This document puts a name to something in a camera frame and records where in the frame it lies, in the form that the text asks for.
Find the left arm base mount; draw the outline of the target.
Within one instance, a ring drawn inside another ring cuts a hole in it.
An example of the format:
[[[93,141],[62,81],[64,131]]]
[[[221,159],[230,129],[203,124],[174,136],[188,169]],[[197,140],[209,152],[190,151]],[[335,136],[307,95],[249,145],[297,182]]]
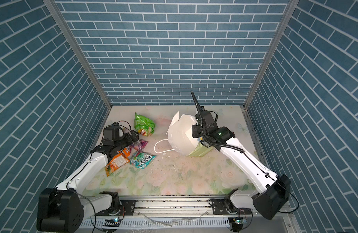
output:
[[[134,215],[136,206],[136,200],[121,200],[117,210],[114,210],[113,207],[110,207],[107,210],[99,211],[96,213],[97,216],[132,216]]]

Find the orange Fox's candy bag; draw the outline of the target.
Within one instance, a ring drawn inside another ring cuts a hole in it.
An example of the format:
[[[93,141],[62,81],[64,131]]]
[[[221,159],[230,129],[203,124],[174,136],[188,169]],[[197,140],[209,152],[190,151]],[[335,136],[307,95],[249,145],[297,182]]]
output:
[[[130,160],[122,153],[117,154],[112,158],[112,160],[105,166],[106,176],[109,177],[120,167],[124,166],[126,163],[129,163]]]
[[[122,154],[125,157],[129,157],[131,155],[131,148],[130,146],[125,147],[124,149],[119,151],[120,154]]]

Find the purple snack packet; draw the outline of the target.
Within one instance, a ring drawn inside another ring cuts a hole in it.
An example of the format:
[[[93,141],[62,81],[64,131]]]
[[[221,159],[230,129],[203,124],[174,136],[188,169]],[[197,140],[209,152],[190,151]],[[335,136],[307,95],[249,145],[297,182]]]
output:
[[[146,147],[147,144],[148,144],[147,141],[145,141],[143,139],[139,139],[138,141],[134,142],[131,145],[131,148],[136,151],[142,151]]]

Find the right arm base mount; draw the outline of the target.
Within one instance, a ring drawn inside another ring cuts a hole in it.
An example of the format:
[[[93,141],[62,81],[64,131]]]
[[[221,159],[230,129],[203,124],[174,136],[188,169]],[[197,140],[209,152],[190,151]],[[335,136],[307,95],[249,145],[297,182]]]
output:
[[[251,215],[250,208],[236,208],[229,200],[209,199],[208,204],[212,208],[214,215]]]

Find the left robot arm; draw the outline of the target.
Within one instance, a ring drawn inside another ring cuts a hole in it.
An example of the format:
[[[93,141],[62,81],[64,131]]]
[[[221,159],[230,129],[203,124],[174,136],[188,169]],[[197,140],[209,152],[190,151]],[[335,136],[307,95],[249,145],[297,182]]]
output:
[[[103,129],[101,144],[90,151],[84,163],[54,188],[46,188],[39,195],[36,228],[40,232],[74,233],[88,218],[96,224],[96,215],[104,213],[119,223],[125,207],[118,192],[102,191],[95,197],[82,193],[95,175],[109,164],[123,149],[139,140],[139,133],[131,127],[115,122]]]

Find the green snack bag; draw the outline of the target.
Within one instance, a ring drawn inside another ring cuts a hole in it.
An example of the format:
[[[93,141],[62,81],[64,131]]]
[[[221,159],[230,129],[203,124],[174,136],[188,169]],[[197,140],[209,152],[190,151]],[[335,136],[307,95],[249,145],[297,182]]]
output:
[[[151,136],[155,132],[156,124],[153,120],[135,112],[134,128],[142,136]]]

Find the teal Fox's blossom candy bag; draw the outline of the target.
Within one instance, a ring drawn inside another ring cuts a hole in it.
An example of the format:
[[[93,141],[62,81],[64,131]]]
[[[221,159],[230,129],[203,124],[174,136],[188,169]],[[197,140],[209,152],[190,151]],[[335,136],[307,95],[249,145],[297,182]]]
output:
[[[134,165],[136,168],[144,169],[150,163],[152,163],[155,158],[155,155],[150,155],[146,152],[137,151],[132,155],[130,159],[130,164]]]

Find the green floral paper bag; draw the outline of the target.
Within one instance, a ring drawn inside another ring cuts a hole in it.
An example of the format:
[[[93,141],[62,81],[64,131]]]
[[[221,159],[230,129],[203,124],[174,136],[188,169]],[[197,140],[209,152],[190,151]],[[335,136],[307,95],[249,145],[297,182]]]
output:
[[[192,136],[192,126],[197,123],[192,115],[182,114],[178,111],[167,130],[167,139],[158,141],[154,145],[154,152],[156,154],[176,151],[184,156],[202,157],[213,150],[213,147],[205,147],[200,143],[199,138]],[[172,147],[169,150],[157,151],[156,146],[163,141],[168,141]]]

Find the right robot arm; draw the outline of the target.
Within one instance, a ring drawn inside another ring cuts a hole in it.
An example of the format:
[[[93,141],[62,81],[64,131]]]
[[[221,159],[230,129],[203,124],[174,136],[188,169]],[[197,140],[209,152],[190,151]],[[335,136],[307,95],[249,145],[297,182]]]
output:
[[[192,126],[192,136],[200,138],[201,144],[214,147],[230,159],[253,183],[256,192],[251,194],[253,209],[271,220],[289,200],[291,180],[277,175],[258,161],[227,127],[219,128],[217,117],[200,107],[195,115],[197,124]]]

